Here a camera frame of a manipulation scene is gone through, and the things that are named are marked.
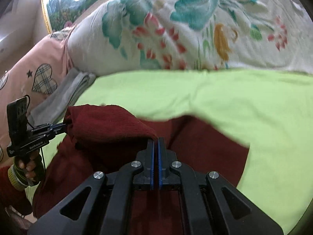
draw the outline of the black device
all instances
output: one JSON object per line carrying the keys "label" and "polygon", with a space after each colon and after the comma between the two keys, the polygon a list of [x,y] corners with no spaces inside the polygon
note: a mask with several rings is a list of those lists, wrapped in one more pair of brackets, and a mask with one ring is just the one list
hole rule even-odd
{"label": "black device", "polygon": [[9,157],[20,156],[27,162],[27,156],[43,146],[56,135],[64,133],[66,124],[43,124],[27,130],[27,97],[13,101],[7,105],[7,122],[11,145],[7,147]]}
{"label": "black device", "polygon": [[118,172],[95,172],[38,219],[28,235],[127,234],[132,195],[153,190],[155,175],[159,190],[179,194],[184,235],[283,235],[277,223],[222,175],[202,174],[179,162],[162,138],[157,144],[148,140],[147,149]]}

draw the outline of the black star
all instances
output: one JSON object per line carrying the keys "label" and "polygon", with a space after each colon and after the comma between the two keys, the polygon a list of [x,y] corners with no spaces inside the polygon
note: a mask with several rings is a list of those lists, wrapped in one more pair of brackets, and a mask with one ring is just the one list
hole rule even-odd
{"label": "black star", "polygon": [[27,74],[27,78],[32,77],[32,71],[28,70],[28,73],[26,74]]}

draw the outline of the silver bolt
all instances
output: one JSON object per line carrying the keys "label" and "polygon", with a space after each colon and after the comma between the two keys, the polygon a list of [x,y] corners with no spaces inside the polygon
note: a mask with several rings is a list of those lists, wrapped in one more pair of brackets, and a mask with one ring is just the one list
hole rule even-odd
{"label": "silver bolt", "polygon": [[134,168],[140,167],[140,165],[141,165],[140,161],[133,161],[133,162],[131,162],[131,166],[134,167]]}
{"label": "silver bolt", "polygon": [[95,179],[101,179],[101,178],[103,178],[103,176],[104,176],[104,174],[103,174],[102,171],[97,171],[97,172],[94,173],[94,178]]}
{"label": "silver bolt", "polygon": [[174,162],[172,162],[172,166],[173,166],[174,168],[179,168],[179,167],[182,166],[182,163],[179,162],[179,161],[174,161]]}
{"label": "silver bolt", "polygon": [[209,177],[212,178],[212,179],[217,179],[219,177],[219,174],[216,171],[211,171],[209,173]]}

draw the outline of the gray folded cloth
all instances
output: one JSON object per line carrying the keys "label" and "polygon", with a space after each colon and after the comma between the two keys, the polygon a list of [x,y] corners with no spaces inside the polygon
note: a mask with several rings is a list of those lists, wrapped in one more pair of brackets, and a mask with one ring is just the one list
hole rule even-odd
{"label": "gray folded cloth", "polygon": [[93,73],[80,72],[72,68],[60,86],[41,104],[34,108],[28,118],[33,126],[57,123],[72,106],[80,95],[95,81]]}

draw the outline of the pink pillow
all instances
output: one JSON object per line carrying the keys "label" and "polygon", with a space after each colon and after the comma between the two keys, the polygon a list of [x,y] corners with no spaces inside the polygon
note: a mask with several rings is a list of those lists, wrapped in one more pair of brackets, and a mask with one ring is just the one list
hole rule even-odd
{"label": "pink pillow", "polygon": [[72,29],[50,34],[38,42],[11,70],[0,75],[0,147],[6,156],[10,143],[7,104],[30,96],[28,114],[60,85],[73,67],[67,41]]}

